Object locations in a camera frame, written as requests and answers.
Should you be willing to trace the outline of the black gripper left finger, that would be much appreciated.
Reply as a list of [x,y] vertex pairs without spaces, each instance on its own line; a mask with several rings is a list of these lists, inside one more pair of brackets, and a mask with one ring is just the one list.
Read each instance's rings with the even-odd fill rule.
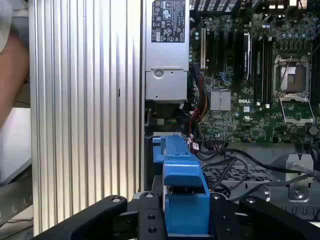
[[36,240],[164,240],[166,226],[158,195],[127,201],[110,195],[38,234]]

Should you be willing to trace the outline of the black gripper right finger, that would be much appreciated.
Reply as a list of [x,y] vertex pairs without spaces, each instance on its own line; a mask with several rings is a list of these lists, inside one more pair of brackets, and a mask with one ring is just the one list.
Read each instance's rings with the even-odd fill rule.
[[259,197],[233,203],[210,196],[210,233],[214,240],[318,240],[320,228]]

